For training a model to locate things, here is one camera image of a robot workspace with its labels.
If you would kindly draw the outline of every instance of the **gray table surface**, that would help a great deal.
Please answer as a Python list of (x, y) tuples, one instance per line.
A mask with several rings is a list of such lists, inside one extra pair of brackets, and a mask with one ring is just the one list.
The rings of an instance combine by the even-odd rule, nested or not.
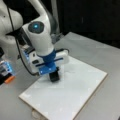
[[(68, 48), (70, 55), (108, 73), (77, 120), (118, 120), (120, 116), (120, 50), (94, 40), (69, 33), (56, 48)], [(0, 120), (34, 120), (32, 108), (18, 96), (32, 85), (37, 77), (30, 76), (23, 68), (16, 79), (0, 87)]]

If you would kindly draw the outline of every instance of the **black cable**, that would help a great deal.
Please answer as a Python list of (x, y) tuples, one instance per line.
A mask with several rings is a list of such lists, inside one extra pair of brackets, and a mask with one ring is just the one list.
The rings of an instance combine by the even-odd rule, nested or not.
[[(12, 30), (13, 30), (13, 32), (14, 32), (15, 29), (14, 29), (14, 25), (13, 25), (12, 17), (11, 17), (10, 10), (9, 10), (9, 7), (8, 7), (8, 6), (7, 6), (7, 11), (8, 11), (8, 15), (9, 15), (9, 18), (10, 18), (10, 22), (11, 22)], [(32, 76), (36, 76), (36, 75), (38, 75), (38, 73), (32, 73), (32, 72), (27, 68), (27, 66), (26, 66), (26, 64), (25, 64), (25, 62), (24, 62), (24, 60), (23, 60), (23, 58), (22, 58), (21, 51), (20, 51), (20, 48), (19, 48), (19, 43), (18, 43), (18, 40), (17, 40), (16, 37), (15, 37), (15, 41), (16, 41), (16, 45), (17, 45), (17, 48), (18, 48), (18, 52), (19, 52), (19, 55), (20, 55), (21, 61), (22, 61), (23, 65), (24, 65), (25, 69), (26, 69), (26, 70), (28, 71), (28, 73), (31, 74)]]

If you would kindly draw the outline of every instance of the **wire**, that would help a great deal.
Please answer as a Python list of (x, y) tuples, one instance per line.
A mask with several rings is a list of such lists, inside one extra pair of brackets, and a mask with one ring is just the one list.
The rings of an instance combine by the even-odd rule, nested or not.
[[(13, 32), (14, 32), (15, 29), (14, 29), (14, 25), (13, 25), (12, 17), (11, 17), (10, 10), (9, 10), (9, 7), (8, 7), (8, 6), (7, 6), (7, 11), (8, 11), (8, 15), (9, 15), (9, 18), (10, 18), (10, 22), (11, 22), (12, 30), (13, 30)], [(18, 43), (18, 40), (17, 40), (16, 37), (15, 37), (15, 41), (16, 41), (16, 45), (17, 45), (17, 48), (18, 48), (18, 52), (19, 52), (19, 55), (20, 55), (21, 61), (22, 61), (23, 65), (24, 65), (25, 69), (26, 69), (26, 70), (28, 71), (28, 73), (31, 74), (32, 76), (36, 76), (36, 75), (38, 75), (38, 73), (32, 73), (32, 72), (28, 69), (28, 67), (26, 66), (26, 64), (25, 64), (25, 62), (24, 62), (24, 60), (23, 60), (23, 58), (22, 58), (21, 51), (20, 51), (20, 48), (19, 48), (19, 43)]]

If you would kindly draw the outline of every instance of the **table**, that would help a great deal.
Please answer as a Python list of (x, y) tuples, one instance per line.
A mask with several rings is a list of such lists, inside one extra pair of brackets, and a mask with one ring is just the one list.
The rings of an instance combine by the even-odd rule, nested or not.
[[(120, 50), (71, 32), (56, 44), (56, 48), (61, 47), (68, 48), (72, 57), (109, 74), (77, 119), (117, 120), (120, 116)], [(21, 67), (11, 84), (0, 87), (1, 120), (34, 120), (32, 109), (18, 96), (37, 79)]]
[(76, 120), (107, 73), (70, 56), (59, 69), (59, 82), (51, 83), (44, 75), (20, 98), (47, 120)]

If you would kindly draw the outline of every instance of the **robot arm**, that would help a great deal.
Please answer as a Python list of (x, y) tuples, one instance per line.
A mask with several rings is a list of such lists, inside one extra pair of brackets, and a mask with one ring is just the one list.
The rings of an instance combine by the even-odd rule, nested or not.
[[(23, 25), (22, 16), (9, 8), (14, 29), (17, 30)], [(8, 14), (8, 7), (0, 0), (0, 46), (3, 48), (6, 57), (10, 60), (17, 60), (18, 51), (16, 41), (13, 36), (6, 35), (13, 32), (10, 17)]]
[(21, 36), (25, 42), (34, 47), (35, 51), (29, 54), (32, 72), (40, 75), (55, 73), (61, 64), (68, 62), (68, 51), (56, 51), (52, 43), (51, 34), (56, 31), (54, 18), (44, 8), (40, 0), (29, 0), (40, 16), (24, 25)]

